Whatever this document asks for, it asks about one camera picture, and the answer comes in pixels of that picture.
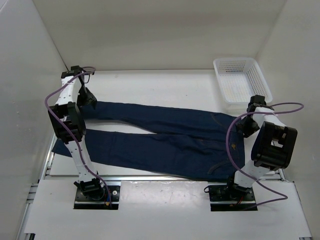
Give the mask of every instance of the blue jeans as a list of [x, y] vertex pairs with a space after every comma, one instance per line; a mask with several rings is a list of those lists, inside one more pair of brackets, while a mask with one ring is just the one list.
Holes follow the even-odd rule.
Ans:
[[[156, 134], [133, 134], [87, 129], [85, 142], [95, 163], [224, 181], [236, 169], [226, 152], [226, 133], [235, 119], [224, 113], [129, 103], [98, 102], [81, 109], [85, 120], [122, 121]], [[244, 138], [234, 127], [230, 149], [239, 167], [245, 164]], [[58, 140], [57, 154], [70, 156]]]

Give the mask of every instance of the white backdrop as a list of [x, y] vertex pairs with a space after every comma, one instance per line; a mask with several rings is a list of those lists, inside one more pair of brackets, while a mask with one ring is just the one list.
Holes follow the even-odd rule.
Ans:
[[68, 67], [212, 69], [255, 57], [285, 0], [33, 0]]
[[65, 69], [32, 0], [0, 1], [0, 239], [15, 239], [53, 130], [44, 98]]
[[288, 0], [258, 57], [273, 102], [305, 104], [301, 112], [282, 115], [280, 119], [298, 131], [285, 173], [296, 184], [311, 233], [317, 240], [320, 239], [319, 13], [319, 0]]

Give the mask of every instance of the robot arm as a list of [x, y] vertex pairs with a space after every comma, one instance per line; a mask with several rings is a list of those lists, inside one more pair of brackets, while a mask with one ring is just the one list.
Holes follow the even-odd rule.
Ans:
[[[79, 76], [72, 82], [68, 83], [72, 77], [84, 72], [79, 66], [71, 67], [70, 71], [63, 72], [61, 75], [62, 86], [68, 84], [62, 90], [55, 105], [50, 106], [51, 110], [62, 120], [62, 122], [71, 130], [81, 147], [81, 153], [84, 163], [93, 173], [95, 170], [85, 143], [86, 125], [81, 116], [79, 107], [91, 104], [96, 107], [97, 99], [85, 87], [84, 76]], [[58, 139], [61, 139], [70, 151], [75, 166], [77, 168], [79, 179], [74, 184], [81, 190], [83, 195], [91, 198], [100, 198], [104, 194], [103, 183], [94, 177], [85, 167], [76, 142], [64, 127], [51, 115], [50, 120], [54, 129], [54, 133]]]
[[[267, 106], [264, 96], [251, 97], [247, 112], [274, 113], [274, 109]], [[276, 115], [253, 114], [248, 115], [237, 124], [238, 130], [248, 138], [259, 130], [251, 151], [251, 160], [241, 169], [257, 180], [270, 171], [285, 169], [291, 160], [294, 150], [297, 130], [284, 125]], [[254, 179], [240, 171], [236, 171], [228, 181], [228, 191], [233, 197], [245, 196], [251, 189]]]

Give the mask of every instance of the mesh basket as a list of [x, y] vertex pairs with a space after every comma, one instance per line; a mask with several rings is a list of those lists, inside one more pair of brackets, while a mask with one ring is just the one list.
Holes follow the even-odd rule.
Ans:
[[245, 112], [253, 95], [272, 95], [256, 60], [251, 57], [217, 58], [213, 61], [215, 74], [229, 114]]

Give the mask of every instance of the black mounting plate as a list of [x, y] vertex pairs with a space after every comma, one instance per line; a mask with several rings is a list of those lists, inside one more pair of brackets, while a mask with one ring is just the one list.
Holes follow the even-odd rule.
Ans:
[[88, 196], [84, 196], [82, 192], [79, 189], [77, 189], [75, 193], [73, 209], [118, 210], [121, 186], [108, 185], [108, 187], [111, 193], [112, 208], [110, 207], [110, 205], [107, 205], [105, 203], [104, 197], [100, 200], [94, 200]]
[[[208, 186], [211, 212], [243, 211], [244, 209], [256, 204], [255, 194], [251, 188], [249, 193], [243, 198], [240, 204], [232, 206], [235, 205], [238, 201], [236, 199], [230, 198], [228, 194], [224, 194], [226, 186], [227, 185], [225, 184], [215, 184]], [[257, 207], [252, 207], [247, 211], [257, 210]]]

